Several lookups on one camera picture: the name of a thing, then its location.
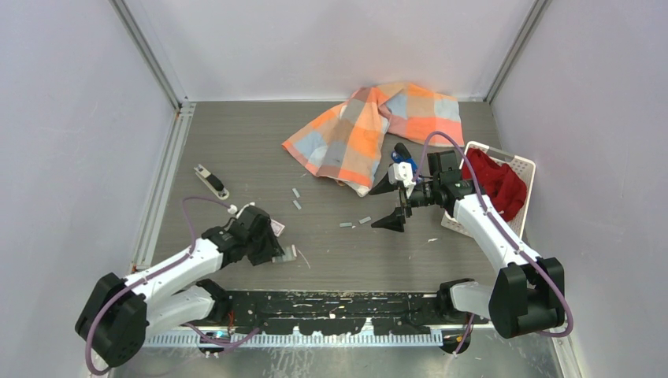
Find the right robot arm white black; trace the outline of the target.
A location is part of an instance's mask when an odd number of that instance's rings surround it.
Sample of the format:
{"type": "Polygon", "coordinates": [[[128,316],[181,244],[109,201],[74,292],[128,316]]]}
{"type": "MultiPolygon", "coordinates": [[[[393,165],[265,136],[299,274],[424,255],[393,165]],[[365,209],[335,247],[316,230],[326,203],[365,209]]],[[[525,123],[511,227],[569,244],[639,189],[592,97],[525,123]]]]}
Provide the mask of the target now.
{"type": "Polygon", "coordinates": [[[409,162],[394,162],[370,190],[371,195],[398,191],[399,204],[375,228],[403,232],[413,209],[439,206],[469,233],[484,252],[496,279],[493,286],[472,279],[440,285],[436,297],[440,318],[450,324],[466,314],[489,319],[510,339],[529,333],[564,337],[572,331],[565,299],[565,272],[556,258],[542,258],[524,243],[494,209],[477,182],[464,179],[455,152],[426,156],[429,174],[414,178],[409,162]]]}

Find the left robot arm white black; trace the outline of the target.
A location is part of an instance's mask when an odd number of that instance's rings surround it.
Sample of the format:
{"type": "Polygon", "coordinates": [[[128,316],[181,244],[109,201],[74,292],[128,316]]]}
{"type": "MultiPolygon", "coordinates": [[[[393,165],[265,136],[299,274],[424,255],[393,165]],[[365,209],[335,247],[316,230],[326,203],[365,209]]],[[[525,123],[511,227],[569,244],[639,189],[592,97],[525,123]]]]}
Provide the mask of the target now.
{"type": "Polygon", "coordinates": [[[252,265],[296,259],[295,246],[280,245],[266,211],[253,203],[230,211],[226,225],[195,236],[163,262],[123,278],[109,273],[98,280],[75,324],[92,373],[103,375],[124,365],[147,339],[178,326],[229,321],[232,300],[210,274],[244,258],[252,265]],[[106,369],[95,366],[94,356],[106,369]]]}

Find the blue stapler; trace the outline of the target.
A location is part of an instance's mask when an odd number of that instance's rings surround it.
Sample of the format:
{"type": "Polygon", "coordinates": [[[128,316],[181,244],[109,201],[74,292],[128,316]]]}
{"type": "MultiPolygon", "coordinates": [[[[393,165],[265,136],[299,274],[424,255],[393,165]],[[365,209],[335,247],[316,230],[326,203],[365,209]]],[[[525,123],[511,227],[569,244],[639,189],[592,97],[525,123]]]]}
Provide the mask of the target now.
{"type": "Polygon", "coordinates": [[[403,143],[395,144],[393,151],[391,152],[391,159],[394,163],[397,164],[403,162],[409,163],[413,174],[415,174],[418,170],[418,165],[403,143]]]}

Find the staple box tray with staples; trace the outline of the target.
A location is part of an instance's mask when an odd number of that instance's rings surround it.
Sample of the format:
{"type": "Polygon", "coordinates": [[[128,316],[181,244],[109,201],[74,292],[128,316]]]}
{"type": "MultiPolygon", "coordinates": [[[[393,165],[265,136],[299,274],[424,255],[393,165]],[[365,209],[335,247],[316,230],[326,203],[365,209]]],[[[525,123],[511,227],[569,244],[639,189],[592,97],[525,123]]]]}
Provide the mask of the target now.
{"type": "Polygon", "coordinates": [[[286,246],[283,248],[283,251],[272,258],[272,263],[274,264],[283,264],[295,261],[297,259],[297,250],[294,244],[286,246]]]}

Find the black beige stapler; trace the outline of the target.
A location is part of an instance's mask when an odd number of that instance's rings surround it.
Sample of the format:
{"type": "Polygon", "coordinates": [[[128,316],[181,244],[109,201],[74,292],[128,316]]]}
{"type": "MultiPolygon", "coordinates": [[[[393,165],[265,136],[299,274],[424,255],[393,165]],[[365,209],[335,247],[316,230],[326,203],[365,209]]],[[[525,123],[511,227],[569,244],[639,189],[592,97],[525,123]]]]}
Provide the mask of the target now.
{"type": "Polygon", "coordinates": [[[209,188],[209,190],[220,200],[225,200],[230,193],[222,181],[203,165],[194,167],[195,175],[209,188]]]}

